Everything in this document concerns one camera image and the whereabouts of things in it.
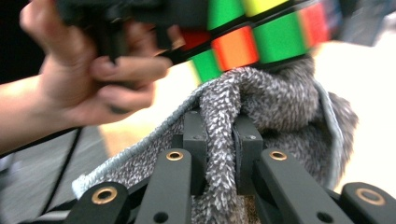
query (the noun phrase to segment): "wire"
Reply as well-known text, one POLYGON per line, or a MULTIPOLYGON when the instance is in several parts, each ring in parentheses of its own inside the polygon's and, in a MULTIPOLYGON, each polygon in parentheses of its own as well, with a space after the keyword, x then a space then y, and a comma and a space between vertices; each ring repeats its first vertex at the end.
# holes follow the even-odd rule
POLYGON ((64 160, 64 165, 62 166, 61 172, 59 173, 58 178, 56 179, 56 182, 55 182, 55 184, 52 187, 52 191, 51 191, 51 193, 49 195, 49 198, 47 199, 46 205, 43 207, 43 209, 41 211, 40 216, 43 216, 47 212, 47 210, 50 207, 50 204, 53 201, 53 198, 55 197, 56 192, 58 191, 58 188, 59 188, 59 186, 60 186, 60 184, 62 182, 62 179, 64 178, 64 173, 65 173, 65 171, 67 169, 67 166, 70 163, 71 158, 73 156, 73 153, 76 150, 76 147, 77 147, 77 144, 78 144, 78 140, 79 140, 79 138, 81 136, 81 133, 82 133, 82 129, 83 128, 80 127, 80 128, 77 128, 77 130, 76 130, 76 134, 75 134, 72 146, 69 149, 69 153, 67 154, 67 156, 66 156, 66 158, 64 160))

